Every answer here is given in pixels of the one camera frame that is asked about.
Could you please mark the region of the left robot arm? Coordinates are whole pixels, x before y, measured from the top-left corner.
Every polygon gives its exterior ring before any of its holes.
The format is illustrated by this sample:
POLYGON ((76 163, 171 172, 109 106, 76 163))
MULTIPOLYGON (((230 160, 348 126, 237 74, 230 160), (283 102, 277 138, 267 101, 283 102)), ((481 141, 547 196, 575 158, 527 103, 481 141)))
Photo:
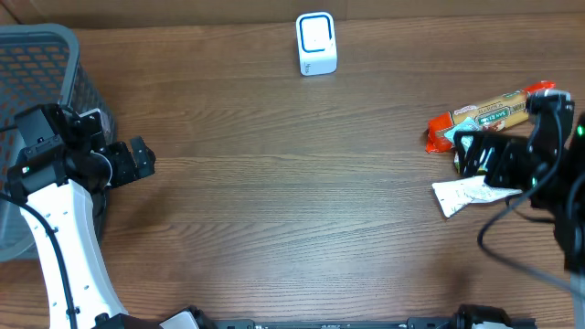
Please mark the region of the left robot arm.
POLYGON ((187 307, 161 322, 129 315, 113 288, 95 220, 107 192, 154 174, 140 137, 111 142, 104 113, 38 105, 14 118, 14 158, 1 198, 15 206, 36 245, 52 328, 201 328, 187 307))

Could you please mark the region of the green juice carton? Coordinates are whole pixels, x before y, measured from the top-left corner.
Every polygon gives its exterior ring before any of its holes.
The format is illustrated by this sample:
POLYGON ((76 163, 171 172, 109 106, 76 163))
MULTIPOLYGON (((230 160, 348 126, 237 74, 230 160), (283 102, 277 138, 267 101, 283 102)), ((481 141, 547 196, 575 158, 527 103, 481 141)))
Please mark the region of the green juice carton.
MULTIPOLYGON (((462 169, 461 169, 461 164, 460 164, 460 157, 457 153, 454 154, 454 158, 453 158, 453 166, 455 168, 455 171, 458 174, 462 173, 462 169)), ((487 171, 485 170, 485 168, 483 166, 480 166, 476 172, 473 173, 473 175, 486 175, 487 171)))

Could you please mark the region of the white cosmetic tube gold cap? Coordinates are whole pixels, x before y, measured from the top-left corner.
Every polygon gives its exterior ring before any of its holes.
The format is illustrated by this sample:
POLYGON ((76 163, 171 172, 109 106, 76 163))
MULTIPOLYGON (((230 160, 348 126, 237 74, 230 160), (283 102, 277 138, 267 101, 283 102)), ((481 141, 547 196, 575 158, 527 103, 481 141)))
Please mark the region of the white cosmetic tube gold cap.
POLYGON ((470 204, 493 203, 522 193, 520 189, 491 187, 484 182, 483 175, 433 183, 431 188, 446 218, 450 218, 470 204))

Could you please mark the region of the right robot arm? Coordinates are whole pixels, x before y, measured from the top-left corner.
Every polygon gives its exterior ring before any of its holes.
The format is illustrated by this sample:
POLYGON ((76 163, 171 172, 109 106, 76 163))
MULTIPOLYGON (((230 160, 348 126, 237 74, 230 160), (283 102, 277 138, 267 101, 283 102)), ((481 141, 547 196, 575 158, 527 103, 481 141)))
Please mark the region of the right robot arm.
POLYGON ((561 90, 534 94, 526 110, 535 118, 533 132, 517 137, 496 132, 459 131, 453 136, 459 171, 464 177, 484 172, 490 187, 514 188, 521 195, 480 229, 479 248, 490 258, 569 292, 575 325, 584 325, 584 118, 561 90), (505 257, 484 244, 488 229, 519 205, 550 213, 554 238, 564 254, 570 280, 505 257))

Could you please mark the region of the orange biscuit roll package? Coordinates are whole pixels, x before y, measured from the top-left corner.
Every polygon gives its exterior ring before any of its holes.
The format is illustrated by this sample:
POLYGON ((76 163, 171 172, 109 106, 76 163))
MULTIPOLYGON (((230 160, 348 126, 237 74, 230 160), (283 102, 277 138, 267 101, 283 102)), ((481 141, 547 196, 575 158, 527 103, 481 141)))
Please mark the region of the orange biscuit roll package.
POLYGON ((537 91, 555 87, 555 82, 541 80, 521 90, 465 105, 429 120, 426 152, 443 153, 451 150, 454 147, 454 134, 458 131, 500 132, 527 121, 527 98, 537 91))

